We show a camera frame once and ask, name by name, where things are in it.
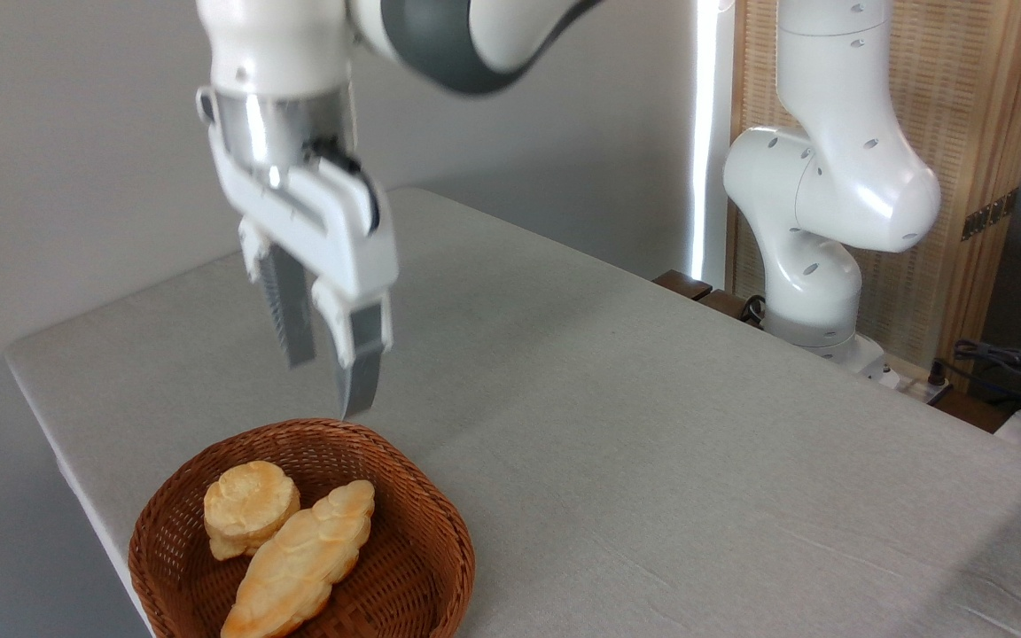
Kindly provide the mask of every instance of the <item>round bread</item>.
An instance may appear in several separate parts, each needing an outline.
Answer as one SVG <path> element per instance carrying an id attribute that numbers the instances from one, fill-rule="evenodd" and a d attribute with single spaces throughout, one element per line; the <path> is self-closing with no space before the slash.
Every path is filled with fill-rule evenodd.
<path id="1" fill-rule="evenodd" d="M 279 465 L 251 460 L 227 470 L 203 496 L 211 554 L 252 556 L 299 509 L 299 490 Z"/>

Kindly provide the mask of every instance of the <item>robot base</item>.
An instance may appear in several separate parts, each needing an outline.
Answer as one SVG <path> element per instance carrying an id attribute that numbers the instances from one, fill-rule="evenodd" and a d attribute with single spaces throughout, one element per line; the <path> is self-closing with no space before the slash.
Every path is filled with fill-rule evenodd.
<path id="1" fill-rule="evenodd" d="M 807 352 L 833 360 L 846 371 L 874 380 L 883 386 L 896 388 L 901 376 L 891 372 L 884 360 L 884 349 L 867 336 L 854 334 L 837 345 L 826 347 L 806 347 Z"/>

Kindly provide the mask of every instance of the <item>silver metal part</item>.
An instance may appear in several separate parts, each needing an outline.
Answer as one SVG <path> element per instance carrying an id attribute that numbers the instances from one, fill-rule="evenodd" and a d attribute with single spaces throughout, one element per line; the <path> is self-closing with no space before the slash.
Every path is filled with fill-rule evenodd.
<path id="1" fill-rule="evenodd" d="M 352 347 L 355 352 L 352 367 L 335 364 L 342 420 L 373 407 L 373 400 L 377 396 L 377 380 L 380 379 L 380 358 L 385 352 L 385 342 L 381 336 L 380 304 L 353 312 L 349 316 L 349 325 L 352 327 Z"/>
<path id="2" fill-rule="evenodd" d="M 275 331 L 279 333 L 279 343 L 286 352 L 290 367 L 299 366 L 314 358 L 312 331 L 309 330 L 308 288 L 305 269 L 297 259 L 291 257 L 283 247 L 271 246 L 271 254 L 260 259 L 262 272 L 262 292 L 271 315 L 275 320 Z"/>
<path id="3" fill-rule="evenodd" d="M 216 92 L 215 106 L 227 152 L 268 183 L 271 166 L 308 163 L 318 141 L 336 141 L 346 152 L 352 149 L 348 89 L 299 100 Z"/>
<path id="4" fill-rule="evenodd" d="M 311 202 L 297 201 L 284 190 L 289 166 L 328 161 L 368 183 L 368 177 L 360 173 L 359 164 L 352 158 L 352 102 L 348 88 L 297 100 L 233 96 L 206 88 L 199 90 L 196 106 L 204 125 L 218 128 L 232 160 L 250 171 L 260 185 L 271 189 L 272 195 L 286 199 L 323 231 L 325 223 L 312 214 Z M 260 259 L 259 269 L 263 294 L 289 366 L 298 366 L 314 358 L 309 326 L 312 304 L 304 267 L 287 251 L 273 244 L 271 254 Z M 349 325 L 352 328 L 352 365 L 336 364 L 335 375 L 341 418 L 373 406 L 381 355 L 385 352 L 380 304 L 353 312 Z"/>

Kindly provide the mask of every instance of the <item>white wall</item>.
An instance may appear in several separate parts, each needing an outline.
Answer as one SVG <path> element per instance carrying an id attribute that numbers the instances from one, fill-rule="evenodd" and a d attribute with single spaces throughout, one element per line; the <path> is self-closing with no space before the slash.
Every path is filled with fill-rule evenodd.
<path id="1" fill-rule="evenodd" d="M 684 267 L 693 21 L 609 0 L 480 101 L 357 60 L 367 165 L 640 275 Z M 235 250 L 192 105 L 207 64 L 191 1 L 0 1 L 0 635 L 143 634 L 1 352 Z"/>

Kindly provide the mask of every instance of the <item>wooden panel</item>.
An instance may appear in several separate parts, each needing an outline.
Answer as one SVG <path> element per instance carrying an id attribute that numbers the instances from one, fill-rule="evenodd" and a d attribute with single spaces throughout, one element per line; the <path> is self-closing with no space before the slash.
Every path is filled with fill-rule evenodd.
<path id="1" fill-rule="evenodd" d="M 775 91 L 775 0 L 741 0 L 736 133 L 796 122 Z M 853 251 L 864 275 L 858 328 L 900 358 L 927 366 L 960 336 L 979 336 L 1006 222 L 967 242 L 964 219 L 1021 175 L 1021 1 L 898 0 L 890 92 L 904 133 L 940 182 L 932 231 L 903 254 Z M 763 263 L 733 214 L 730 290 L 763 293 Z"/>

